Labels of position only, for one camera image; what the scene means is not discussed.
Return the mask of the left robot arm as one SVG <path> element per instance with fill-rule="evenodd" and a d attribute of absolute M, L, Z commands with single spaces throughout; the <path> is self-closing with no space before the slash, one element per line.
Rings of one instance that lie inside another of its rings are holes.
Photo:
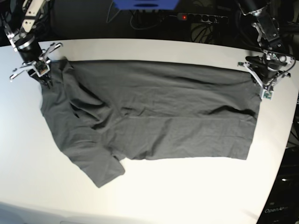
<path fill-rule="evenodd" d="M 257 43 L 262 53 L 261 56 L 247 56 L 243 66 L 261 87 L 269 90 L 279 78 L 289 75 L 296 60 L 288 54 L 279 34 L 279 25 L 267 12 L 267 0 L 238 0 L 236 3 L 243 15 L 254 17 L 252 27 L 257 31 Z"/>

